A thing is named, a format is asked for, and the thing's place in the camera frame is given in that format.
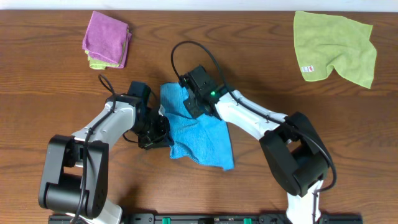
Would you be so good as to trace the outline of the blue microfiber cloth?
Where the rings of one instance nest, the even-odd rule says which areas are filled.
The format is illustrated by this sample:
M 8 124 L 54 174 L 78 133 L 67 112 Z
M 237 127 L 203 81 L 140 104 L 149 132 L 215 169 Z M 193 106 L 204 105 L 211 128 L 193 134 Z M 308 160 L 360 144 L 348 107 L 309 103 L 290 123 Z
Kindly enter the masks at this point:
M 160 102 L 174 141 L 170 158 L 189 157 L 199 165 L 234 169 L 226 122 L 205 114 L 192 118 L 183 103 L 187 98 L 188 91 L 178 83 L 166 83 L 160 87 Z

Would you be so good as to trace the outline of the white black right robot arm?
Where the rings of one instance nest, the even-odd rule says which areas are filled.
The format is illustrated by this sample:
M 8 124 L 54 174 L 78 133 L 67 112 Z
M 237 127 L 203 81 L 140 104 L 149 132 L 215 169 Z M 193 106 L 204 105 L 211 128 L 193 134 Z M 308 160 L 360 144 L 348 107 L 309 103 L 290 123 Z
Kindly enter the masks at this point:
M 208 92 L 188 88 L 183 102 L 193 118 L 202 114 L 234 124 L 259 141 L 271 173 L 287 192 L 291 223 L 317 223 L 319 194 L 331 160 L 308 118 L 287 116 L 250 101 L 225 87 Z

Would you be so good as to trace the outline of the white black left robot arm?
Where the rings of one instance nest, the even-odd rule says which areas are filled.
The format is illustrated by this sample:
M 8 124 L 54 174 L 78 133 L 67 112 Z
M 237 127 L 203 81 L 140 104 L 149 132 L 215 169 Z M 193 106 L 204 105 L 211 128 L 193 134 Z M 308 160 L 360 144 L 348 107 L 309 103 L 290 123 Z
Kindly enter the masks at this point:
M 70 216 L 72 223 L 120 223 L 123 210 L 108 199 L 109 152 L 132 131 L 139 148 L 173 145 L 162 105 L 147 105 L 151 89 L 132 82 L 128 92 L 112 92 L 102 112 L 70 136 L 56 134 L 47 146 L 40 183 L 40 207 Z

